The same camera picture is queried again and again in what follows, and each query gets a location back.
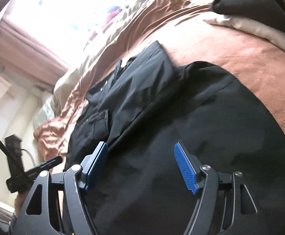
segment cable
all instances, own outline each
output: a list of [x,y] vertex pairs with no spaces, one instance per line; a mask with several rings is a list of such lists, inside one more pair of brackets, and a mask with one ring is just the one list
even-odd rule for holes
[[29,155],[30,159],[32,160],[32,164],[33,164],[34,167],[35,167],[36,164],[35,164],[35,160],[34,160],[32,154],[31,154],[28,150],[26,150],[26,149],[22,149],[22,151],[25,151],[25,152]]
[[15,165],[15,167],[18,169],[18,171],[26,178],[26,180],[28,181],[28,183],[30,185],[33,184],[33,181],[30,180],[30,178],[26,175],[25,171],[20,167],[20,165],[18,164],[17,160],[14,158],[14,156],[9,152],[9,150],[6,148],[6,146],[1,142],[0,140],[0,149],[1,151],[13,162],[13,164]]

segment black pillow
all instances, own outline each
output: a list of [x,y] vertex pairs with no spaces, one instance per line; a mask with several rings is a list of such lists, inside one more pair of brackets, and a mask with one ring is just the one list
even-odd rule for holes
[[285,33],[285,14],[274,0],[215,0],[210,10],[251,18]]

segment beige blanket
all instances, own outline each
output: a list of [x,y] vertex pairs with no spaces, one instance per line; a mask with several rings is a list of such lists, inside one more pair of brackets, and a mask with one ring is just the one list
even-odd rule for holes
[[207,61],[235,75],[272,113],[285,133],[285,52],[262,38],[209,25],[201,17],[213,0],[148,0],[87,69],[59,117],[35,130],[44,159],[65,156],[90,86],[158,40],[174,65]]
[[83,52],[77,66],[72,66],[55,84],[51,106],[55,115],[59,115],[64,108],[67,98],[74,89],[83,73],[94,63],[102,54],[107,45],[112,43],[120,32],[135,17],[139,8],[147,0],[128,0],[128,8],[121,11],[113,20],[111,20],[98,34],[94,41]]

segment metal screw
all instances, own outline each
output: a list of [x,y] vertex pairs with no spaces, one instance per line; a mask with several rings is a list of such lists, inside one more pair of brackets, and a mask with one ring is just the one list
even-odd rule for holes
[[74,164],[74,165],[71,167],[71,169],[72,169],[73,171],[78,171],[78,170],[80,169],[80,165],[79,165],[79,164]]
[[208,170],[211,170],[211,166],[208,165],[208,164],[204,164],[204,165],[202,165],[201,167],[202,167],[203,170],[207,170],[207,171],[208,171]]
[[47,176],[48,175],[48,171],[47,170],[43,170],[39,175],[41,176],[41,177],[45,177],[45,176]]
[[242,173],[240,171],[235,171],[234,174],[237,176],[237,177],[242,177]]

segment bed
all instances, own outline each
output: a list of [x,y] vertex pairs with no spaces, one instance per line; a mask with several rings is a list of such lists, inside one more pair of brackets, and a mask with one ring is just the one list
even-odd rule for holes
[[[285,34],[244,18],[233,17],[236,23],[231,25],[229,18],[220,19],[209,11],[213,1],[147,0],[134,15],[116,17],[108,29],[112,35],[95,39],[93,55],[87,55],[81,66],[57,82],[51,102],[55,113],[62,111],[34,133],[43,159],[55,155],[65,158],[90,86],[112,72],[118,59],[122,58],[125,65],[156,40],[177,66],[202,60],[231,72],[266,105],[285,133]],[[252,29],[248,28],[250,23],[255,24]],[[195,47],[191,54],[180,52],[189,45]],[[282,68],[278,67],[280,63],[284,64]]]

